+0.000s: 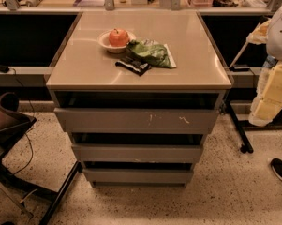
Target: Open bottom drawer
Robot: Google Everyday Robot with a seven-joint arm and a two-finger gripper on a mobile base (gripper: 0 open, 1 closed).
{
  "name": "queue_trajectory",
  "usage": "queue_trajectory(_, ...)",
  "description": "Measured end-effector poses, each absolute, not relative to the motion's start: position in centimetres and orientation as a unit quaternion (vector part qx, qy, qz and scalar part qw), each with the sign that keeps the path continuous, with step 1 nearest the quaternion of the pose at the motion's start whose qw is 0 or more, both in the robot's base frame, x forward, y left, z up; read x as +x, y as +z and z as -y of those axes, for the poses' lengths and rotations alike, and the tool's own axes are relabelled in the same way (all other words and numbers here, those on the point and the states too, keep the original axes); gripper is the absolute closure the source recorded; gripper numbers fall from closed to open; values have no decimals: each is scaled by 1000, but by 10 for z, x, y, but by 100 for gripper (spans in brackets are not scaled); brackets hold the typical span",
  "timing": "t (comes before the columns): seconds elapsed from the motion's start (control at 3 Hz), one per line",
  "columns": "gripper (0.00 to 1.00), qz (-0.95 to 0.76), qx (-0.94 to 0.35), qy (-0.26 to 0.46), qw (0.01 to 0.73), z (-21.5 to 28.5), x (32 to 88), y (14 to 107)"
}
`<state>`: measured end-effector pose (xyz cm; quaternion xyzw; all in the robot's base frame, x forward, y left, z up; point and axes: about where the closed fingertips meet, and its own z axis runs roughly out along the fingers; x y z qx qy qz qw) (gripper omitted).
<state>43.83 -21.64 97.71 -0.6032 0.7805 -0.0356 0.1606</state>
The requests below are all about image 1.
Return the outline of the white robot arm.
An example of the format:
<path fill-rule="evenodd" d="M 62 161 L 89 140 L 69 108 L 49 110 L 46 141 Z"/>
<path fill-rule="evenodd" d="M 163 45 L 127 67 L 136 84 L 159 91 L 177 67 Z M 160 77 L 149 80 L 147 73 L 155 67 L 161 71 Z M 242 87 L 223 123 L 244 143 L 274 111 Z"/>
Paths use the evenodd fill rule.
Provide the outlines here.
<path fill-rule="evenodd" d="M 259 25 L 246 38 L 252 44 L 265 44 L 268 57 L 264 62 L 248 121 L 264 127 L 282 110 L 282 6 L 273 17 Z"/>

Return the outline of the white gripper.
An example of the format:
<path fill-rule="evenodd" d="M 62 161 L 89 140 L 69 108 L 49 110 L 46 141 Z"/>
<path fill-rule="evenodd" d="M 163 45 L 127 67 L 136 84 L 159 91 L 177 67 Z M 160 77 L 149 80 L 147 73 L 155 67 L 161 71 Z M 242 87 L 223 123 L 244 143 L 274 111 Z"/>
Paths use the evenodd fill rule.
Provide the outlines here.
<path fill-rule="evenodd" d="M 251 44 L 266 44 L 270 20 L 259 23 L 247 36 Z M 282 61 L 272 68 L 263 68 L 259 76 L 257 95 L 254 97 L 248 121 L 258 127 L 271 123 L 282 110 Z"/>

